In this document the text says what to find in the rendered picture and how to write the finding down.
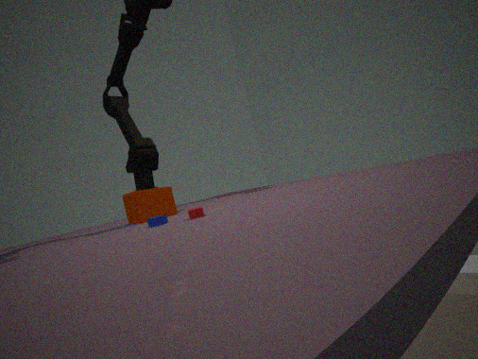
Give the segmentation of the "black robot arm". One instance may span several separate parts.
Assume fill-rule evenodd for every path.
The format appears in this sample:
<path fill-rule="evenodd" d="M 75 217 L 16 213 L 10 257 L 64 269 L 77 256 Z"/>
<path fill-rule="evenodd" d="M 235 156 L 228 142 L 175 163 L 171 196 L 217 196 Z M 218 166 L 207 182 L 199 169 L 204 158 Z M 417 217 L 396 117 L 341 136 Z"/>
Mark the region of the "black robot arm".
<path fill-rule="evenodd" d="M 128 113 L 128 91 L 125 89 L 123 76 L 128 68 L 131 52 L 135 49 L 144 36 L 144 30 L 149 13 L 142 13 L 134 9 L 131 0 L 124 0 L 127 14 L 121 14 L 118 50 L 107 77 L 107 88 L 103 93 L 103 108 L 105 112 L 114 118 L 127 139 L 129 145 L 128 173 L 134 173 L 136 191 L 155 189 L 152 171 L 159 166 L 159 153 L 150 137 L 141 135 L 132 117 Z M 125 23 L 130 21 L 130 23 Z M 118 87 L 123 96 L 109 96 L 111 87 Z"/>

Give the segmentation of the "blue block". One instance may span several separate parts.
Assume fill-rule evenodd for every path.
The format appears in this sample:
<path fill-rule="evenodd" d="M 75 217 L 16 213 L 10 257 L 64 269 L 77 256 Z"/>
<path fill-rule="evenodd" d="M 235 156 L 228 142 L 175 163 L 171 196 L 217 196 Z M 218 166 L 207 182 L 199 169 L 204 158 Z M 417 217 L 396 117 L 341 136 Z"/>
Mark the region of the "blue block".
<path fill-rule="evenodd" d="M 168 223 L 167 214 L 165 215 L 158 215 L 152 218 L 147 219 L 148 227 L 159 227 Z"/>

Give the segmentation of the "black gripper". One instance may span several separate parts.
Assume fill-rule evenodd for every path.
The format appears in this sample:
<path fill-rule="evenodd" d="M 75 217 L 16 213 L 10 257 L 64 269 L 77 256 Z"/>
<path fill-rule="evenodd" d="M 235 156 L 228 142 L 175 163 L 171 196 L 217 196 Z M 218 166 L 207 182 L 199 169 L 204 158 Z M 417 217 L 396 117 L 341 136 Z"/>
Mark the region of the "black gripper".
<path fill-rule="evenodd" d="M 135 10 L 149 13 L 151 9 L 164 9 L 171 6 L 172 0 L 131 0 Z"/>

